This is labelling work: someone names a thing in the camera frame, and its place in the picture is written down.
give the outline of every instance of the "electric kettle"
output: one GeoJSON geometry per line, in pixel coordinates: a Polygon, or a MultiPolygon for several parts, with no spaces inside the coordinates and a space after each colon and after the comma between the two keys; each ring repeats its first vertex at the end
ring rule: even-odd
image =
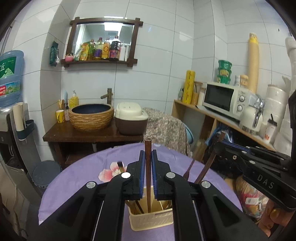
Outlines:
{"type": "Polygon", "coordinates": [[[239,127],[250,134],[258,135],[263,120],[263,108],[263,100],[257,95],[256,103],[250,104],[240,116],[239,127]]]}

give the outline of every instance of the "wooden counter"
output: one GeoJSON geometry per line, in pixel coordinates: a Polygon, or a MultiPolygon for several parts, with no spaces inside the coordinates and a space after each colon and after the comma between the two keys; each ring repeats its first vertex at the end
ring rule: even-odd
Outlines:
{"type": "Polygon", "coordinates": [[[49,142],[49,144],[54,147],[56,157],[60,165],[64,168],[67,166],[67,164],[65,165],[66,162],[69,161],[69,164],[71,164],[93,153],[90,143],[99,142],[102,146],[108,148],[108,146],[103,145],[103,143],[118,143],[118,145],[122,145],[125,143],[141,142],[143,140],[143,135],[122,135],[115,125],[115,119],[113,119],[111,124],[106,128],[96,131],[81,131],[75,129],[69,121],[66,121],[64,123],[55,123],[43,136],[43,140],[49,142]]]}
{"type": "Polygon", "coordinates": [[[179,100],[174,100],[172,116],[180,120],[183,120],[186,108],[191,108],[205,115],[205,120],[200,133],[200,139],[207,139],[210,136],[211,132],[216,128],[216,125],[218,125],[220,122],[244,134],[245,136],[257,142],[259,145],[269,150],[275,150],[273,145],[265,143],[260,136],[255,136],[243,131],[239,128],[238,124],[235,121],[230,120],[229,118],[224,117],[222,115],[219,115],[216,112],[210,111],[206,109],[204,106],[196,107],[191,104],[184,104],[182,101],[179,100]]]}

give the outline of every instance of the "bronze faucet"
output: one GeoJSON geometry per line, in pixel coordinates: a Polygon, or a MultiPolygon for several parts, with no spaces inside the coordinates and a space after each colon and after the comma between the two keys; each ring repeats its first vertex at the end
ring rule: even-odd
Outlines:
{"type": "Polygon", "coordinates": [[[105,99],[107,97],[107,104],[111,104],[112,95],[113,95],[112,88],[108,88],[107,89],[107,94],[102,95],[101,99],[105,99]]]}

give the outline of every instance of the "white label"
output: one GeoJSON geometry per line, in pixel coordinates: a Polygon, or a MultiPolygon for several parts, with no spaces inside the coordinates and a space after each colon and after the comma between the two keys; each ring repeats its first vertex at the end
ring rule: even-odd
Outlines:
{"type": "Polygon", "coordinates": [[[248,205],[258,205],[259,198],[258,197],[247,197],[245,203],[248,205]]]}

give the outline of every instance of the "green container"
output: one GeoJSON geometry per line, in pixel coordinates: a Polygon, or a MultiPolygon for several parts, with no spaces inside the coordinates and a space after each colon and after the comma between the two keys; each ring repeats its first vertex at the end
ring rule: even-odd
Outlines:
{"type": "Polygon", "coordinates": [[[226,60],[219,60],[219,69],[226,69],[226,70],[231,70],[232,67],[232,63],[230,63],[229,61],[226,60]]]}
{"type": "Polygon", "coordinates": [[[225,76],[225,77],[228,77],[230,78],[230,75],[231,75],[231,70],[227,70],[227,69],[218,69],[218,72],[220,76],[225,76]]]}
{"type": "Polygon", "coordinates": [[[228,77],[226,77],[226,76],[220,76],[220,75],[217,75],[217,82],[218,82],[218,83],[221,83],[221,84],[229,85],[229,83],[230,83],[230,78],[228,78],[228,77]]]}

